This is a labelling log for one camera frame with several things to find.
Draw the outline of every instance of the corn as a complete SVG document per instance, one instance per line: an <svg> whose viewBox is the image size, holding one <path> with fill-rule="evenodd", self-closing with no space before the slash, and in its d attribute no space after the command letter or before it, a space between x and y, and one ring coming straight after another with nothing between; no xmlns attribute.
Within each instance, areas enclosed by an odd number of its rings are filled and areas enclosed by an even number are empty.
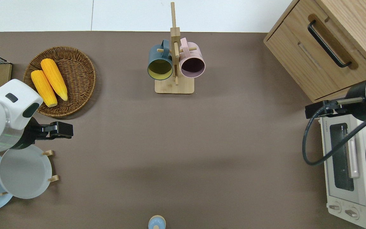
<svg viewBox="0 0 366 229"><path fill-rule="evenodd" d="M64 101L67 101L67 87L64 84L63 77L57 68L54 60L46 58L40 62L43 72L45 72L49 83L52 85L53 90L58 94Z"/></svg>
<svg viewBox="0 0 366 229"><path fill-rule="evenodd" d="M42 70L33 71L30 74L32 78L32 82L36 87L37 92L40 97L42 97L43 102L45 102L46 106L53 107L57 105L57 99L55 93L52 90L51 85L49 84L48 79Z"/></svg>

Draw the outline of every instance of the wicker basket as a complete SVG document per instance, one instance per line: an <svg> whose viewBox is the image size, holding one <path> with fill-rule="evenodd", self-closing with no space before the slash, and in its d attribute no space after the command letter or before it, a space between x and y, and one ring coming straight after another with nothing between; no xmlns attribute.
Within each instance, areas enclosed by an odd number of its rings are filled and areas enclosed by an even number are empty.
<svg viewBox="0 0 366 229"><path fill-rule="evenodd" d="M68 100L57 96L57 105L47 107L45 103L38 112L50 117L63 117L80 110L93 94L96 85L96 71L86 54L76 48L59 46L45 50L29 63L24 75L24 83L36 91L32 83L31 72L42 70L40 62L44 58L55 61L67 87Z"/></svg>

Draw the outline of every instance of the brown table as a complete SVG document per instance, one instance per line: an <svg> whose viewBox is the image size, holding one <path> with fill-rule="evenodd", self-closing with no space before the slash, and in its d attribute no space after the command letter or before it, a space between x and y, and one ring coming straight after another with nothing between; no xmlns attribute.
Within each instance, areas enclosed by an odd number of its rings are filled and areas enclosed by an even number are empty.
<svg viewBox="0 0 366 229"><path fill-rule="evenodd" d="M52 149L60 181L12 198L0 228L357 228L326 209L323 166L301 156L309 100L263 45L264 33L182 32L206 62L192 95L156 94L146 72L168 32L0 32L21 79L47 48L66 45L97 68L92 99ZM39 123L55 119L35 114ZM318 123L309 151L322 152Z"/></svg>

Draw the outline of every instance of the wooden mug rack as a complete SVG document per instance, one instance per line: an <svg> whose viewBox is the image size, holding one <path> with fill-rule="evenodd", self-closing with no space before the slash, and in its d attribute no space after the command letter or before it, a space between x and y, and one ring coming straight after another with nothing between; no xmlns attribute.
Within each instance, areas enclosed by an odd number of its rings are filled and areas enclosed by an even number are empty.
<svg viewBox="0 0 366 229"><path fill-rule="evenodd" d="M170 52L172 53L173 75L165 80L155 80L155 92L158 94L192 94L194 93L194 78L185 77L180 71L180 27L176 27L176 14L174 12L174 2L172 7L172 26L170 28Z"/></svg>

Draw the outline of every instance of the wooden cabinet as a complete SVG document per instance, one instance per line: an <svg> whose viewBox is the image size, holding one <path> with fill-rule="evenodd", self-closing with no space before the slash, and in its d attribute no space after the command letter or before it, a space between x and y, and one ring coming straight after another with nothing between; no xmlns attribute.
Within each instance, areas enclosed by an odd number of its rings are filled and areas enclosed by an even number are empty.
<svg viewBox="0 0 366 229"><path fill-rule="evenodd" d="M264 43L312 101L343 97L366 80L366 0L294 0Z"/></svg>

